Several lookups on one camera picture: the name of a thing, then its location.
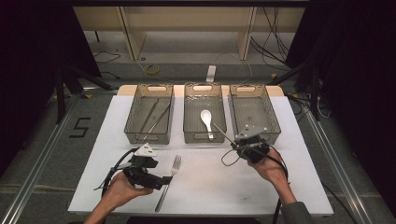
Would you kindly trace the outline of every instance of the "white table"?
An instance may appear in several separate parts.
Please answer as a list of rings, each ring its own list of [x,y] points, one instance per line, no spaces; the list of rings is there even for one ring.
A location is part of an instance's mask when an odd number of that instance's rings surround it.
[[[182,158],[163,207],[154,209],[162,190],[149,196],[133,199],[114,213],[135,216],[161,217],[260,217],[272,215],[277,194],[272,185],[260,178],[245,160],[230,167],[221,157],[231,149],[224,144],[198,146],[185,144],[183,135],[183,86],[175,86],[175,107],[170,143],[167,146],[151,145],[158,152],[153,175],[170,175],[176,154]],[[101,190],[97,188],[105,179],[110,167],[134,145],[123,132],[133,102],[133,96],[114,96],[92,154],[68,211],[87,214],[97,205]],[[290,186],[298,201],[304,202],[312,216],[329,216],[333,213],[329,200],[320,184],[318,174],[307,151],[304,139],[290,108],[287,97],[271,97],[281,128],[274,147],[282,154],[290,173]],[[228,100],[224,99],[227,135],[233,139]]]

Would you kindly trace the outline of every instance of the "plastic spoon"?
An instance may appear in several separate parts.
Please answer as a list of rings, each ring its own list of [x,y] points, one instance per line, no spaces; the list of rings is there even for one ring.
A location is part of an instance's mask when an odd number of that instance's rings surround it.
[[[213,133],[211,133],[212,132],[212,128],[210,127],[210,122],[212,120],[212,114],[210,113],[210,111],[203,110],[201,112],[201,120],[206,125],[207,131],[208,131],[208,135],[209,135],[209,140],[213,140]]]

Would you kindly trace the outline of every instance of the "hand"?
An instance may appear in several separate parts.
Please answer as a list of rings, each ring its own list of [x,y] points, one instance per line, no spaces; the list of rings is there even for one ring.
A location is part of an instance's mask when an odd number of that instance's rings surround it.
[[[270,148],[267,155],[282,163],[280,154],[278,154],[278,152],[273,148]],[[248,162],[247,164],[253,167],[262,178],[273,184],[283,205],[297,202],[293,192],[291,191],[285,171],[278,163],[268,158],[264,158],[256,163]]]
[[[152,193],[152,189],[138,189],[132,186],[123,172],[113,177],[110,187],[84,223],[102,223],[114,209],[123,206],[133,198]]]
[[[282,163],[282,158],[273,148],[270,148],[267,155]],[[264,158],[256,163],[248,162],[247,164],[253,167],[262,178],[268,180],[273,185],[280,182],[288,182],[283,168],[268,158]]]

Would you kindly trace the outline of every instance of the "gray sleeve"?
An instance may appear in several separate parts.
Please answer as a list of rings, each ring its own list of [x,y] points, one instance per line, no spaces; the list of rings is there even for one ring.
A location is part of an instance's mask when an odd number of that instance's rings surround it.
[[[290,203],[286,206],[282,206],[280,211],[282,211],[282,216],[287,224],[314,223],[304,203]]]

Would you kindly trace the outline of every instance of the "wire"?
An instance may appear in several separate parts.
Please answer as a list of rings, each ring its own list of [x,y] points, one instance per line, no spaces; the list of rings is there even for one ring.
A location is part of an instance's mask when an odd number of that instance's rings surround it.
[[[148,78],[157,79],[157,80],[162,80],[162,81],[169,81],[169,82],[181,82],[181,83],[189,82],[189,81],[187,81],[187,80],[180,80],[180,81],[177,81],[177,80],[172,80],[172,79],[167,79],[167,78],[153,77],[153,76],[147,74],[146,69],[143,68],[142,64],[140,64],[140,63],[138,63],[138,62],[136,62],[136,63],[137,63],[137,65],[139,65],[139,67],[142,69],[142,71],[143,71],[143,73],[145,74],[145,76],[148,77]]]
[[[297,123],[300,122],[300,120],[301,120],[303,117],[305,117],[305,115],[306,115],[309,111],[311,111],[311,110],[310,110],[310,109],[307,109],[307,110],[305,111],[305,113],[304,113],[299,119],[297,119]]]
[[[248,70],[250,71],[250,77],[249,77],[248,79],[246,79],[246,80],[240,82],[239,85],[240,85],[240,84],[244,84],[245,82],[247,82],[247,81],[249,81],[249,80],[251,80],[251,79],[253,78],[253,72],[251,71],[250,64],[249,64],[247,61],[243,61],[243,60],[239,59],[238,57],[234,56],[234,55],[231,54],[230,52],[222,52],[222,53],[218,54],[218,55],[215,57],[215,60],[213,61],[213,65],[216,65],[216,59],[217,59],[221,54],[230,54],[230,55],[233,56],[236,60],[241,61],[241,62],[244,62],[245,64],[247,64]]]
[[[283,41],[281,40],[281,38],[279,37],[278,32],[277,32],[277,23],[278,23],[277,14],[278,14],[279,9],[277,7],[274,8],[274,21],[273,21],[272,25],[271,25],[270,19],[268,17],[268,14],[265,10],[265,7],[263,7],[262,9],[264,11],[265,18],[267,19],[268,24],[271,28],[271,32],[269,35],[274,34],[274,37],[276,38],[276,44],[277,44],[277,48],[279,50],[279,54],[282,57],[282,59],[285,61],[285,57],[283,55],[286,56],[287,52],[285,52],[285,49],[287,51],[289,51],[289,49],[283,44]]]
[[[279,58],[277,58],[273,53],[271,53],[270,51],[268,51],[267,49],[264,48],[266,43],[264,43],[263,46],[260,46],[259,43],[257,43],[257,41],[256,41],[252,36],[250,37],[250,39],[253,41],[253,42],[250,42],[251,46],[252,46],[255,50],[257,50],[257,51],[262,55],[262,61],[263,61],[266,65],[268,65],[268,66],[270,66],[270,67],[272,67],[272,68],[275,68],[275,69],[282,70],[282,71],[289,71],[289,69],[284,69],[284,68],[280,68],[280,67],[275,67],[275,66],[269,64],[267,61],[265,61],[264,56],[267,57],[267,58],[271,58],[271,59],[277,60],[277,61],[279,61],[280,63],[286,65],[285,62],[283,62],[282,60],[280,60]]]
[[[318,98],[318,104],[317,104],[319,114],[320,114],[323,118],[325,118],[325,119],[329,118],[329,117],[330,117],[330,114],[332,113],[332,111],[329,110],[328,115],[323,115],[323,113],[321,112],[321,110],[320,110],[320,108],[319,108],[319,102],[320,102],[320,98]]]
[[[337,202],[339,202],[341,204],[341,206],[346,210],[346,213],[349,215],[349,217],[352,219],[353,223],[358,224],[358,221],[356,220],[356,218],[354,218],[352,216],[352,214],[349,212],[349,210],[347,209],[347,207],[343,204],[343,202],[341,202],[341,200],[334,194],[334,192],[332,192],[332,190],[327,187],[327,185],[325,185],[322,181],[320,181],[320,183],[322,184],[322,186],[328,190],[330,192],[330,194],[332,194],[332,196],[335,198],[335,200],[337,200]]]
[[[100,72],[100,73],[110,74],[111,76],[115,77],[116,79],[121,79],[120,77],[116,76],[115,74],[113,74],[111,72]]]
[[[135,151],[137,151],[138,149],[139,149],[139,147],[133,147],[133,148],[129,149],[129,150],[117,161],[117,163],[116,163],[113,167],[110,168],[110,171],[108,172],[108,174],[107,174],[105,180],[102,182],[102,184],[101,184],[98,188],[96,188],[96,189],[94,189],[94,190],[103,189],[103,191],[102,191],[102,196],[103,196],[103,195],[105,194],[107,188],[108,188],[108,183],[110,182],[111,177],[117,172],[118,167],[120,166],[120,163],[125,159],[125,157],[127,157],[129,154],[131,154],[131,152],[135,152]]]
[[[101,51],[101,52],[99,52],[99,53],[97,53],[97,54],[94,54],[93,57],[96,57],[96,56],[98,56],[99,54],[102,54],[102,53],[106,53],[106,54],[110,54],[110,55],[115,55],[116,57],[113,58],[113,59],[110,59],[110,60],[108,60],[108,61],[105,61],[105,62],[97,62],[97,63],[109,63],[109,62],[112,62],[112,61],[114,61],[114,60],[116,60],[116,59],[118,59],[118,58],[121,57],[120,54],[110,53],[110,52],[107,52],[107,51]]]
[[[226,153],[221,157],[221,162],[222,162],[225,166],[232,166],[232,165],[236,164],[236,163],[239,161],[239,159],[241,159],[241,155],[244,154],[244,152],[245,152],[246,149],[247,149],[247,147],[244,147],[242,153],[238,156],[238,158],[237,158],[234,162],[232,162],[232,163],[230,163],[230,164],[226,164],[226,163],[224,162],[224,157],[226,157],[230,152],[234,151],[234,148],[231,149],[230,151],[226,152]]]

